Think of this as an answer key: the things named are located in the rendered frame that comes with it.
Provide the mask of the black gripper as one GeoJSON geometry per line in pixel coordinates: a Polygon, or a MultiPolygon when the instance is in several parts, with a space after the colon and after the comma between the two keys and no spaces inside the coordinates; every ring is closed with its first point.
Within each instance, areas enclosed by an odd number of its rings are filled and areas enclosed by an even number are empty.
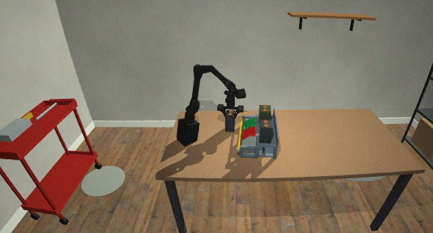
{"type": "Polygon", "coordinates": [[[236,110],[235,118],[236,118],[238,113],[244,112],[244,106],[238,105],[237,107],[235,107],[235,100],[234,101],[227,100],[227,106],[223,106],[223,104],[218,104],[217,110],[221,111],[224,114],[224,116],[226,115],[225,109],[236,110]]]}

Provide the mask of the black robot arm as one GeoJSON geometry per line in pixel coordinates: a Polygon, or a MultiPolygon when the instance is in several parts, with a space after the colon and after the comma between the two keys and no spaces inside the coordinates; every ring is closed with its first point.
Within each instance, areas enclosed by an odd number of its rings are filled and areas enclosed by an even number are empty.
{"type": "Polygon", "coordinates": [[[199,87],[200,87],[200,79],[202,78],[203,73],[211,72],[213,75],[215,75],[220,81],[223,82],[225,87],[228,89],[228,91],[224,91],[224,94],[227,95],[227,98],[225,98],[225,103],[227,103],[227,100],[234,101],[235,97],[237,99],[246,98],[246,92],[245,89],[237,89],[235,87],[235,84],[226,79],[213,65],[199,65],[196,64],[194,66],[194,82],[193,82],[193,92],[192,92],[192,98],[189,103],[189,106],[186,107],[186,113],[184,121],[185,123],[193,123],[195,121],[195,113],[198,111],[200,102],[198,100],[198,93],[199,93],[199,87]]]}

